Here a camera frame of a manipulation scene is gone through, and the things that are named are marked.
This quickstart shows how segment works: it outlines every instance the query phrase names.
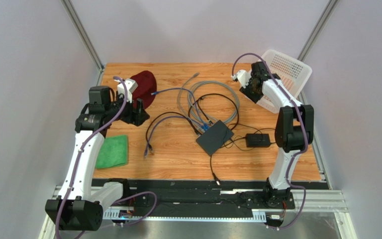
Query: power adapter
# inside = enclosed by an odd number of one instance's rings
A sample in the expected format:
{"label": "power adapter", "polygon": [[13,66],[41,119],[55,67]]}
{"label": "power adapter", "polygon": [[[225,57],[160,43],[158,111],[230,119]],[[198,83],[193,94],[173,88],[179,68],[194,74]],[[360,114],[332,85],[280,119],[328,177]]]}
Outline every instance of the power adapter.
{"label": "power adapter", "polygon": [[267,133],[248,133],[245,135],[247,148],[267,148],[271,146],[271,140]]}

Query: white wall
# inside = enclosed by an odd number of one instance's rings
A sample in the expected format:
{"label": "white wall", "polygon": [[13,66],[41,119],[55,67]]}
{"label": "white wall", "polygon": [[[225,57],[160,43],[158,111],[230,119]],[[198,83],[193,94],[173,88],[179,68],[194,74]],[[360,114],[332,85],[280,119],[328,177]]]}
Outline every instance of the white wall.
{"label": "white wall", "polygon": [[382,1],[340,1],[306,63],[304,92],[332,185],[358,237],[382,238]]}
{"label": "white wall", "polygon": [[38,237],[97,76],[59,0],[0,0],[0,238]]}
{"label": "white wall", "polygon": [[297,57],[328,0],[72,2],[107,63],[233,62],[271,48]]}

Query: power cord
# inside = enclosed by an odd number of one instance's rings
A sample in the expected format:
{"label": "power cord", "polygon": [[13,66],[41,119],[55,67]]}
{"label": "power cord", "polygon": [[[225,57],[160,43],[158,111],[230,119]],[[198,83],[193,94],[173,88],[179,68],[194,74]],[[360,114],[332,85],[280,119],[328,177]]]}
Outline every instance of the power cord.
{"label": "power cord", "polygon": [[[234,127],[236,127],[237,125],[241,125],[241,126],[244,126],[244,127],[248,127],[248,128],[255,129],[256,131],[255,131],[254,133],[257,133],[257,132],[262,133],[262,130],[267,130],[267,129],[275,130],[274,128],[261,128],[261,129],[257,129],[257,128],[255,128],[255,127],[252,127],[252,126],[249,126],[249,125],[245,125],[245,124],[242,124],[242,123],[231,123],[231,124],[228,125],[228,128],[229,128],[231,125],[234,125]],[[239,135],[238,135],[238,136],[236,136],[236,137],[234,138],[234,140],[231,140],[231,141],[230,141],[229,143],[227,143],[227,144],[223,144],[223,146],[222,146],[221,148],[232,148],[232,146],[235,145],[235,146],[236,146],[239,150],[241,150],[241,151],[250,151],[250,150],[255,149],[255,148],[251,148],[251,149],[247,149],[247,150],[245,150],[245,149],[242,149],[241,147],[239,147],[237,144],[235,144],[236,141],[241,140],[241,139],[245,139],[245,138],[246,138],[246,137],[242,137],[242,136],[239,136]]]}
{"label": "power cord", "polygon": [[213,172],[213,167],[211,166],[211,158],[212,158],[213,155],[210,156],[210,170],[211,170],[211,174],[213,175],[213,179],[214,181],[216,182],[216,184],[218,186],[220,186],[220,180],[219,178],[216,176],[216,174]]}

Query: black cable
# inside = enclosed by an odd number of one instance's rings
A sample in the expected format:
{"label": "black cable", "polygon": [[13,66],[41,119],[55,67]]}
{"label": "black cable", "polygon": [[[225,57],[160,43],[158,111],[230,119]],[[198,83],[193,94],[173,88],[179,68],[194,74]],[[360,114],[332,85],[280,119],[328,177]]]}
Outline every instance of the black cable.
{"label": "black cable", "polygon": [[[232,104],[234,104],[235,109],[236,109],[236,111],[237,111],[237,122],[236,122],[236,124],[239,123],[239,121],[240,121],[240,113],[238,112],[238,107],[237,107],[237,105],[235,104],[235,102],[234,102],[233,100],[231,100],[229,97],[227,97],[227,96],[225,96],[225,95],[222,95],[222,94],[219,94],[219,93],[206,94],[206,95],[200,96],[200,97],[194,102],[194,104],[197,103],[197,105],[198,105],[198,101],[202,100],[202,99],[203,99],[204,97],[206,97],[206,96],[222,96],[222,97],[228,99],[230,102],[232,102]],[[192,109],[192,106],[188,109],[188,117],[190,117],[191,109]],[[200,108],[200,112],[201,112],[201,113],[208,119],[207,115],[204,113],[204,111],[203,111],[201,108]]]}
{"label": "black cable", "polygon": [[[252,127],[252,126],[249,126],[249,125],[245,125],[245,124],[241,124],[241,123],[238,123],[238,124],[237,124],[237,123],[231,123],[231,124],[241,125],[241,126],[245,126],[245,127],[253,128],[253,129],[256,130],[254,133],[257,133],[257,132],[262,133],[262,130],[265,130],[265,129],[272,129],[272,130],[275,130],[274,128],[261,128],[261,129],[257,129],[257,128],[255,128],[255,127]],[[250,150],[253,150],[254,148],[251,148],[251,149],[249,149],[249,150],[244,150],[244,149],[240,148],[240,147],[235,143],[235,141],[238,141],[238,140],[241,140],[241,139],[245,139],[245,138],[246,138],[246,137],[242,137],[242,136],[239,136],[239,135],[238,135],[238,136],[236,136],[233,140],[230,140],[229,143],[227,143],[227,144],[223,144],[223,146],[222,146],[221,148],[232,148],[232,146],[235,145],[235,146],[237,146],[237,148],[238,148],[239,150],[241,150],[241,151],[250,151]]]}
{"label": "black cable", "polygon": [[232,148],[232,146],[234,146],[235,141],[238,141],[238,140],[241,140],[241,139],[245,139],[245,137],[242,137],[242,136],[239,136],[239,137],[241,137],[241,138],[237,139],[238,136],[236,136],[236,137],[234,138],[234,140],[231,140],[231,142],[229,142],[228,144],[223,144],[223,146],[222,146],[221,148]]}
{"label": "black cable", "polygon": [[[198,130],[195,128],[195,126],[193,125],[193,123],[191,122],[191,120],[188,119],[185,115],[180,114],[180,113],[178,113],[178,112],[170,111],[170,112],[165,112],[165,113],[163,113],[163,114],[160,114],[160,115],[157,116],[155,119],[153,119],[153,121],[151,121],[150,125],[149,125],[148,128],[147,128],[147,131],[145,132],[145,139],[147,140],[147,142],[148,142],[148,131],[150,130],[151,125],[153,125],[153,123],[154,123],[158,118],[160,118],[162,115],[165,115],[165,114],[177,114],[177,115],[180,115],[180,116],[184,117],[184,118],[188,121],[188,123],[191,125],[191,127],[194,129],[194,132],[195,132],[197,135],[201,135],[201,132],[198,131]],[[150,144],[148,144],[148,148],[149,148],[150,150],[153,149],[153,147],[152,147]]]}
{"label": "black cable", "polygon": [[109,87],[108,89],[109,89],[110,92],[111,92],[111,97],[113,98],[112,101],[116,101],[116,98],[115,98],[115,96],[114,96],[114,90],[113,90],[111,87]]}
{"label": "black cable", "polygon": [[204,117],[205,117],[206,120],[209,122],[209,124],[213,124],[213,122],[209,119],[209,117],[208,117],[208,116],[204,113],[204,111],[201,109],[199,101],[196,101],[196,102],[197,102],[197,106],[198,106],[198,108],[200,109],[200,112],[204,115]]}
{"label": "black cable", "polygon": [[87,111],[88,107],[90,106],[89,103],[86,103],[85,106],[82,108],[81,110],[81,114],[85,114],[85,112]]}
{"label": "black cable", "polygon": [[120,98],[123,98],[125,97],[125,95],[123,93],[120,93],[116,91],[116,101],[118,101]]}
{"label": "black cable", "polygon": [[235,125],[232,129],[234,129],[237,125],[241,125],[241,126],[244,126],[244,127],[248,127],[248,128],[252,128],[252,129],[257,130],[257,131],[254,132],[254,133],[257,133],[257,132],[260,132],[260,133],[261,133],[261,130],[265,130],[265,129],[272,129],[272,130],[275,130],[274,128],[261,128],[261,129],[257,129],[256,127],[249,126],[249,125],[245,125],[245,124],[242,124],[242,123],[230,123],[230,124],[228,125],[228,128],[229,128],[229,126],[232,125],[232,124]]}
{"label": "black cable", "polygon": [[213,155],[210,156],[210,170],[211,170],[211,174],[213,175],[213,179],[214,181],[216,182],[216,184],[218,186],[220,186],[220,180],[219,178],[216,176],[216,174],[213,172],[213,167],[211,166],[211,158],[212,158]]}

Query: cable connector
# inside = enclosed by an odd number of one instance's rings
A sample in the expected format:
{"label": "cable connector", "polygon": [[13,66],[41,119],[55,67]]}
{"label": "cable connector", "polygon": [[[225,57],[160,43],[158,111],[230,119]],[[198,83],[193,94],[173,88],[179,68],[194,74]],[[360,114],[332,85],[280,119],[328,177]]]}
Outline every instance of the cable connector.
{"label": "cable connector", "polygon": [[280,215],[271,215],[271,219],[280,220],[281,217],[280,217]]}
{"label": "cable connector", "polygon": [[209,126],[206,123],[204,123],[203,129],[204,129],[204,131],[207,131],[209,129]]}
{"label": "cable connector", "polygon": [[214,174],[214,173],[212,173],[212,175],[213,175],[213,179],[214,179],[214,181],[216,182],[216,184],[218,185],[218,186],[220,186],[220,180],[219,180],[219,178],[216,176],[216,174]]}
{"label": "cable connector", "polygon": [[203,132],[203,133],[204,133],[204,131],[205,131],[205,130],[203,129],[203,127],[200,127],[200,126],[198,126],[198,125],[196,125],[195,128],[196,128],[197,130]]}

